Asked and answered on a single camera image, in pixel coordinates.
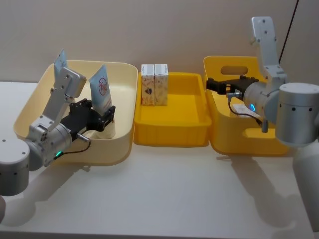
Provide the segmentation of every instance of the white table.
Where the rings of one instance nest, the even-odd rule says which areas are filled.
[[[15,137],[11,125],[35,86],[0,83],[3,137]],[[228,157],[211,146],[133,144],[115,166],[42,168],[30,173],[24,193],[0,196],[0,222],[1,239],[22,236],[5,232],[314,238],[291,158]]]

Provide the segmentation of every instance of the cream plastic bin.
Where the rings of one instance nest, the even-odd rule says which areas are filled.
[[[68,67],[87,78],[83,91],[76,101],[80,101],[83,98],[91,99],[88,79],[93,76],[102,64],[106,64],[107,67],[112,103],[116,107],[116,134],[112,139],[97,139],[93,137],[92,131],[88,131],[85,135],[90,137],[92,142],[88,150],[82,153],[66,154],[56,162],[113,165],[126,159],[131,152],[138,80],[138,71],[134,66],[126,63],[69,60]],[[25,138],[28,134],[29,125],[42,114],[50,97],[50,89],[53,87],[53,83],[54,71],[52,64],[45,71],[14,123],[14,132],[18,138]],[[84,149],[86,146],[86,143],[76,140],[66,151],[77,151]]]

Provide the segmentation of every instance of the wall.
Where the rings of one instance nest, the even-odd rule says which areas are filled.
[[[68,59],[168,63],[203,72],[207,55],[255,55],[250,18],[270,15],[280,52],[295,1],[2,0],[0,80],[37,82],[61,48]]]
[[[292,82],[319,85],[319,1],[299,1],[281,65]]]

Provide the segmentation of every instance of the package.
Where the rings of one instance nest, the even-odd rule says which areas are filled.
[[[54,77],[57,77],[62,67],[68,67],[68,63],[66,61],[66,54],[64,49],[61,50],[59,56],[55,59],[54,63]]]
[[[155,105],[155,79],[154,79],[154,65],[145,64],[141,69],[142,77],[142,105]]]
[[[111,92],[109,88],[106,66],[102,67],[89,80],[93,109],[100,115],[112,106]],[[109,123],[103,132],[95,132],[95,136],[101,139],[112,138],[115,135],[115,122]]]
[[[167,106],[167,64],[155,64],[155,105]]]

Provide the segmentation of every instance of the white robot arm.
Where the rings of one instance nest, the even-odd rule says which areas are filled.
[[[277,40],[271,17],[253,17],[251,23],[251,42],[257,48],[260,72],[268,82],[244,76],[225,82],[209,78],[207,88],[227,94],[228,102],[232,97],[241,99],[247,108],[261,116],[262,132],[267,132],[270,121],[276,125],[276,138],[281,143],[298,148],[294,155],[294,173],[312,229],[318,232],[319,86],[288,83],[287,74],[278,62]]]
[[[83,75],[63,67],[55,76],[54,87],[50,90],[51,96],[42,115],[29,126],[26,139],[0,141],[0,195],[21,193],[28,186],[29,171],[48,166],[62,156],[62,152],[76,139],[89,142],[82,135],[84,132],[103,131],[113,120],[115,106],[101,116],[91,109],[90,100],[73,103],[73,99],[80,96],[85,82]],[[62,118],[69,106],[69,115]]]

